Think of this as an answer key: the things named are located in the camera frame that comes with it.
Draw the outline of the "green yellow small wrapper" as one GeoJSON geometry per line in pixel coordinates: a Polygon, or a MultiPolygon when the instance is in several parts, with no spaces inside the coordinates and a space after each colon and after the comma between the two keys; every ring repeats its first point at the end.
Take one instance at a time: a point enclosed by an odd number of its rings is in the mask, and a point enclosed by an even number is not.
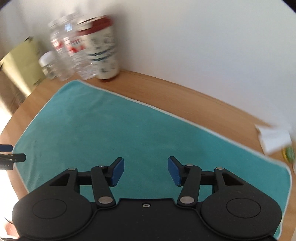
{"type": "Polygon", "coordinates": [[[282,149],[282,156],[288,163],[295,161],[295,152],[292,146],[287,146],[282,149]]]}

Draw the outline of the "clear water bottle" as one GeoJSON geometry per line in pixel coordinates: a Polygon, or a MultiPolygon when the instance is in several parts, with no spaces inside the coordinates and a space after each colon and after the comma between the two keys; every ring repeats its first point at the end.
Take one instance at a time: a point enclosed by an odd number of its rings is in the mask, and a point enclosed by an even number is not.
{"type": "Polygon", "coordinates": [[[58,75],[64,81],[72,77],[75,73],[74,65],[62,41],[62,29],[59,20],[49,22],[48,27],[50,30],[50,42],[57,56],[56,65],[59,71],[58,75]]]}
{"type": "Polygon", "coordinates": [[[62,40],[75,71],[84,80],[95,77],[96,70],[84,52],[83,44],[77,32],[77,15],[75,13],[61,18],[62,40]]]}

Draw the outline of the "cream cup red lid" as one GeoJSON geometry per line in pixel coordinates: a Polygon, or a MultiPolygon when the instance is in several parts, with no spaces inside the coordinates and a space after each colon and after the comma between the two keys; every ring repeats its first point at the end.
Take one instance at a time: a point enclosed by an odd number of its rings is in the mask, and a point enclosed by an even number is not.
{"type": "Polygon", "coordinates": [[[77,24],[86,56],[97,71],[97,78],[109,80],[119,73],[113,21],[109,16],[84,20],[77,24]]]}

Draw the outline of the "teal towel white trim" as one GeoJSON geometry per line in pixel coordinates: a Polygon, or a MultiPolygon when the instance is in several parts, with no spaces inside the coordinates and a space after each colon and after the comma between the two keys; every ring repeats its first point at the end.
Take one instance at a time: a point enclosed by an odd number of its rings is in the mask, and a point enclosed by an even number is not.
{"type": "Polygon", "coordinates": [[[276,240],[290,196],[289,169],[150,106],[81,81],[64,85],[18,140],[28,194],[13,208],[21,240],[276,240]],[[168,158],[201,168],[196,206],[168,158]],[[91,169],[125,161],[97,206],[91,169]]]}

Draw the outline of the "white crumpled tissue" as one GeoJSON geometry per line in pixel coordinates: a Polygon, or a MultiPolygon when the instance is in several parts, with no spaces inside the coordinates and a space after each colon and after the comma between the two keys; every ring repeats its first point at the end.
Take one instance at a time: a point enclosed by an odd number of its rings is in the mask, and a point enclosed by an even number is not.
{"type": "Polygon", "coordinates": [[[255,125],[255,128],[265,155],[271,155],[292,145],[292,139],[288,130],[260,125],[255,125]]]}

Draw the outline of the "yellow paper bag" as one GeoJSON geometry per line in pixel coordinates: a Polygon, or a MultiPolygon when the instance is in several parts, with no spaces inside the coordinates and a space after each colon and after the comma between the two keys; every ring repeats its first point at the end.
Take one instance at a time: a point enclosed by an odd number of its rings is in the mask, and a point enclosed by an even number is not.
{"type": "Polygon", "coordinates": [[[39,64],[40,57],[37,42],[28,37],[1,59],[1,70],[25,97],[46,79],[39,64]]]}

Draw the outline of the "clear water bottle left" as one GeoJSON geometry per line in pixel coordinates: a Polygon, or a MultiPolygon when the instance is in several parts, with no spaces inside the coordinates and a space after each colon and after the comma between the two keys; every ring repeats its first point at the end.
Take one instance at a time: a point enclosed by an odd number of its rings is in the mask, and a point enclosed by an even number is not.
{"type": "Polygon", "coordinates": [[[74,65],[62,41],[62,29],[59,20],[49,22],[48,27],[50,30],[50,42],[57,56],[56,65],[59,71],[58,75],[64,81],[72,77],[75,73],[74,65]]]}

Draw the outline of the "clear water bottle right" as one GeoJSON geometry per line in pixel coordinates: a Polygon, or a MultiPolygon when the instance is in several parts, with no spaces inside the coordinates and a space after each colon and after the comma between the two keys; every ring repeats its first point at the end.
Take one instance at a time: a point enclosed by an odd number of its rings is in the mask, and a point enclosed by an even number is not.
{"type": "Polygon", "coordinates": [[[75,13],[61,18],[62,40],[75,71],[84,80],[95,77],[96,70],[84,52],[83,44],[77,32],[77,15],[75,13]]]}

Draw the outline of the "small jar white lid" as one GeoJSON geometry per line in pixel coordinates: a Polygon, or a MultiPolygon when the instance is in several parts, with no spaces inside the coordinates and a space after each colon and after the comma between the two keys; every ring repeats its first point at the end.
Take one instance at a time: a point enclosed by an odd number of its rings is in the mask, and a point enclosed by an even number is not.
{"type": "Polygon", "coordinates": [[[48,51],[43,54],[39,59],[39,65],[47,78],[55,79],[58,77],[58,70],[55,65],[55,55],[53,51],[48,51]]]}

